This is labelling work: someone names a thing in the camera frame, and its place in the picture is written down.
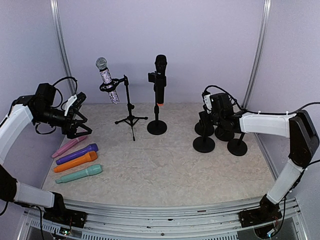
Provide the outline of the purple microphone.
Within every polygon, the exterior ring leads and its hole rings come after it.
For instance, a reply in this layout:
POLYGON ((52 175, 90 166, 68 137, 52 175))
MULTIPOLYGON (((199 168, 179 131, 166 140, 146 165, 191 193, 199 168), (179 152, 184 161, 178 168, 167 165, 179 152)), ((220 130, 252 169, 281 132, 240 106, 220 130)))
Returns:
POLYGON ((55 162, 56 162, 57 165, 62 165, 64 163, 67 163, 67 162, 69 162, 71 160, 74 160, 74 159, 76 159, 78 157, 81 157, 81 156, 85 155, 88 152, 91 152, 91 151, 97 152, 98 150, 99 150, 98 145, 96 143, 92 143, 92 144, 89 144, 89 145, 87 145, 86 147, 84 147, 82 149, 79 149, 79 150, 77 150, 75 152, 72 152, 72 153, 70 153, 70 154, 68 154, 66 156, 63 156, 63 157, 59 158, 55 162))

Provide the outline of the pink microphone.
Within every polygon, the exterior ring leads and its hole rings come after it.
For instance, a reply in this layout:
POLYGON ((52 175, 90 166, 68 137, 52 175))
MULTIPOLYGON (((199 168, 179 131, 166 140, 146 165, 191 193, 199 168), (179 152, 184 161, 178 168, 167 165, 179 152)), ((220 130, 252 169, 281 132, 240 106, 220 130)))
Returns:
POLYGON ((82 142, 83 140, 85 140, 88 136, 87 135, 83 135, 83 136, 79 136, 73 139, 70 139, 69 141, 67 141, 65 144, 63 144, 60 148, 58 148, 55 153, 53 153, 51 155, 51 157, 57 158, 58 156, 61 156, 63 153, 65 153, 67 150, 71 149, 72 147, 74 147, 75 145, 77 145, 78 143, 82 142))

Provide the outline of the orange microphone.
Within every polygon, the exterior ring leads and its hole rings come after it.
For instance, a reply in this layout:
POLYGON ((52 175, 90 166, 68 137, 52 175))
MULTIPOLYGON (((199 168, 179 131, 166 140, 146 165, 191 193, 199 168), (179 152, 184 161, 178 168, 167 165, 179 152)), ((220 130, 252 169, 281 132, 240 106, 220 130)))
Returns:
POLYGON ((79 165, 85 164, 85 163, 89 163, 89 162, 93 162, 98 158, 97 152, 96 151, 89 151, 86 154, 77 157, 73 160, 70 160, 66 163, 60 164, 57 167, 55 167, 53 169, 53 171, 55 173, 60 173, 66 170, 69 170, 71 168, 77 167, 79 165))

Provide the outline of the teal microphone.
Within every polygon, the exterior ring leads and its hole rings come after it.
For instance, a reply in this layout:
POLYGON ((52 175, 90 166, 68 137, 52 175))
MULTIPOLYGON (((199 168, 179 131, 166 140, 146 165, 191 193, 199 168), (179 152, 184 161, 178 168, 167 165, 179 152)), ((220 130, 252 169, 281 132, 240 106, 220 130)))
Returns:
POLYGON ((82 179, 89 176, 94 176, 97 174, 100 174, 103 172, 103 167, 101 164, 94 164, 91 165, 83 170, 79 170, 64 176, 61 176, 60 178, 55 180, 56 184, 62 184, 62 183, 68 183, 72 182, 78 179, 82 179))

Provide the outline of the tall round stand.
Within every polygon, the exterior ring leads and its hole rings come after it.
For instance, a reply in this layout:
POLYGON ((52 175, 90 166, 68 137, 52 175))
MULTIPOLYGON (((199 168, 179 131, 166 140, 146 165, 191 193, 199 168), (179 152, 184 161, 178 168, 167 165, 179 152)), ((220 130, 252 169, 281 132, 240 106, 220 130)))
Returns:
POLYGON ((167 125, 164 121, 159 120, 160 106, 157 104, 156 72, 148 73, 148 81, 151 83, 154 83, 153 90, 155 92, 155 106, 154 106, 155 119, 148 123, 147 131, 152 135, 162 135, 167 131, 167 125))

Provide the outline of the black microphone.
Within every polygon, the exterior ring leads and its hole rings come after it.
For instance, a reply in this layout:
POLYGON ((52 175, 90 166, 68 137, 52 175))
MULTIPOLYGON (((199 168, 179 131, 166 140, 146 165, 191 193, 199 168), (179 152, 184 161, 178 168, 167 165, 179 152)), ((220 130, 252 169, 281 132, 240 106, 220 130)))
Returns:
POLYGON ((156 85, 156 103, 158 106, 164 105, 165 87, 167 86, 166 78, 167 58, 159 54, 155 59, 155 85, 156 85))

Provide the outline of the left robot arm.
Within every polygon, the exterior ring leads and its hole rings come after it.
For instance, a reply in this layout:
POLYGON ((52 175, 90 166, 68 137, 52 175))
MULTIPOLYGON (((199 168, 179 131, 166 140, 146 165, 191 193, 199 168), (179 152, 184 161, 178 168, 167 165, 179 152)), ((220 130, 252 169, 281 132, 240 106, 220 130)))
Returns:
POLYGON ((14 100, 9 113, 0 124, 0 198, 24 208, 40 208, 42 218, 58 224, 83 228, 87 213, 68 209, 60 193, 43 190, 13 177, 5 168, 7 155, 18 148, 31 132, 30 125, 48 124, 60 128, 68 139, 92 133, 85 125, 87 118, 79 109, 86 99, 83 92, 72 95, 64 110, 54 107, 55 85, 41 83, 35 94, 23 95, 14 100))

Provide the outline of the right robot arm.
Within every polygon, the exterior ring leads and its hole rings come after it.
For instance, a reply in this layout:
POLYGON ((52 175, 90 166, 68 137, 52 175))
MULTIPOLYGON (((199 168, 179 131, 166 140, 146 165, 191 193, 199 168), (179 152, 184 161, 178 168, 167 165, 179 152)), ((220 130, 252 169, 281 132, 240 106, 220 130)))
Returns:
POLYGON ((245 134, 267 134, 290 140, 288 161, 273 187, 262 197, 257 208, 239 213, 243 228, 282 218, 279 203, 299 183, 320 145, 309 113, 302 109, 286 113, 254 113, 245 109, 234 112, 237 101, 226 92, 211 94, 205 90, 202 99, 203 111, 199 113, 200 120, 195 126, 199 136, 193 141, 197 152, 214 150, 211 135, 227 142, 228 151, 238 157, 248 151, 243 140, 245 134))

